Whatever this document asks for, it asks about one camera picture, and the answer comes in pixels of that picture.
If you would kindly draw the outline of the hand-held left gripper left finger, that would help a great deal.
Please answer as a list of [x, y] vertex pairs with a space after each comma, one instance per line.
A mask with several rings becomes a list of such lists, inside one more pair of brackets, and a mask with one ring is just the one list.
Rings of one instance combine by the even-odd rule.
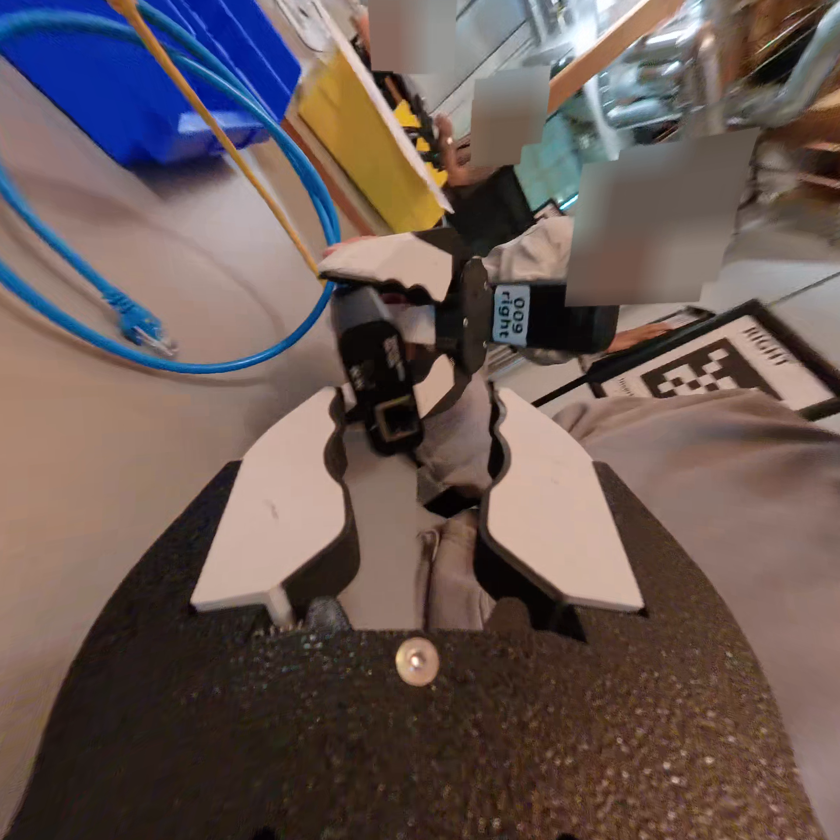
[[210, 613], [262, 606], [275, 624], [342, 593], [361, 565], [340, 389], [324, 387], [242, 458], [191, 596]]

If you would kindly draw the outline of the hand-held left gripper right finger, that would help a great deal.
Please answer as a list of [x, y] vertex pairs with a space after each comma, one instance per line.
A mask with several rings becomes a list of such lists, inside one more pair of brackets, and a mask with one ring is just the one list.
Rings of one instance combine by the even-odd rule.
[[491, 394], [490, 485], [479, 532], [511, 571], [557, 602], [619, 613], [642, 592], [595, 462], [549, 416], [507, 387]]

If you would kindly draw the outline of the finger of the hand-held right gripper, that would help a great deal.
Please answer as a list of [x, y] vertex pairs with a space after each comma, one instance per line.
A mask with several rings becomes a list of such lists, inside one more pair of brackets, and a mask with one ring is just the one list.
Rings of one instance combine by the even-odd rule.
[[417, 306], [443, 303], [463, 265], [453, 229], [356, 238], [333, 246], [318, 263], [320, 279], [403, 295]]
[[409, 353], [408, 368], [422, 421], [453, 407], [473, 377], [446, 353]]

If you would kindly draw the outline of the black ethernet splitter box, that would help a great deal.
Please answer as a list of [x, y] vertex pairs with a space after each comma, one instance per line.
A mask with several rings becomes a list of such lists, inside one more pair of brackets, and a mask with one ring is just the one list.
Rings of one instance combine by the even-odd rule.
[[332, 325], [353, 393], [353, 418], [383, 456], [407, 454], [424, 439], [406, 346], [378, 293], [371, 287], [337, 287]]

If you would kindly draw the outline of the person's right hand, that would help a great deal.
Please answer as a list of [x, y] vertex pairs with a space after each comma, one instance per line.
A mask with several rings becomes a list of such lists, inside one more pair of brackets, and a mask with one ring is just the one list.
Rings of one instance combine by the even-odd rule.
[[609, 354], [626, 352], [640, 343], [665, 336], [672, 329], [667, 323], [655, 322], [634, 329], [620, 331], [616, 333], [606, 351]]

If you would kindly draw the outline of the yellow plastic bin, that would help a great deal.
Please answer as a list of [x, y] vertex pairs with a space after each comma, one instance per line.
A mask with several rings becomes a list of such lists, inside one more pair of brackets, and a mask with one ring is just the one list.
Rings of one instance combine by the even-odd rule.
[[450, 212], [442, 182], [346, 45], [310, 70], [298, 115], [394, 233], [433, 228]]

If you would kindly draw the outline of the blue plastic bin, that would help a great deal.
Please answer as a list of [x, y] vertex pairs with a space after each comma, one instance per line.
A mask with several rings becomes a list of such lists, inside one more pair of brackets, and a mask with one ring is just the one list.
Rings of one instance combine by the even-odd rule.
[[[233, 72], [274, 117], [301, 77], [298, 58], [258, 2], [151, 1]], [[146, 48], [99, 34], [4, 37], [2, 56], [125, 167], [177, 165], [222, 145]]]

